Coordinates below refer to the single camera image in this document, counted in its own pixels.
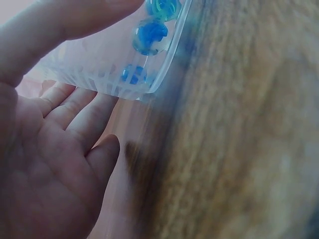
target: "hand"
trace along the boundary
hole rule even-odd
[[[143,0],[38,0],[0,28],[0,238],[86,238],[119,154],[103,133],[116,99],[56,84],[18,97],[23,75],[67,39],[105,28]]]

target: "blue flower bead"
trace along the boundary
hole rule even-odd
[[[159,20],[141,21],[134,31],[133,47],[142,55],[156,55],[165,49],[167,42],[162,40],[167,35],[168,28]]]
[[[130,72],[133,70],[132,68],[133,68],[132,64],[125,67],[125,69],[122,73],[122,80],[124,82],[128,79]],[[142,66],[137,66],[135,69],[135,72],[132,75],[130,84],[136,85],[140,81],[140,77],[141,77],[143,71],[144,71],[144,68]],[[146,78],[147,78],[147,75],[144,74],[143,82],[146,82]]]
[[[179,0],[146,0],[146,12],[161,21],[177,19],[181,3]]]

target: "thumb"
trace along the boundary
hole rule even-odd
[[[91,149],[86,160],[105,190],[120,153],[120,143],[115,135],[109,135]]]
[[[0,27],[0,84],[16,87],[44,55],[134,12],[143,0],[38,0]]]

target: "palm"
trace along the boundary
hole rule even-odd
[[[110,109],[113,107],[114,100],[110,97],[99,97],[99,104],[93,101],[79,114],[89,120],[88,126],[91,116],[98,115],[93,111],[105,107],[102,101],[108,101]],[[6,160],[2,194],[12,236],[79,238],[92,229],[114,164],[112,155],[97,159],[94,151],[90,151],[97,137],[90,142],[91,135],[84,139],[85,129],[78,128],[75,116],[93,98],[94,93],[77,89],[50,112],[46,112],[49,109],[46,100],[18,100],[15,137]],[[105,122],[108,117],[109,113],[102,116]]]

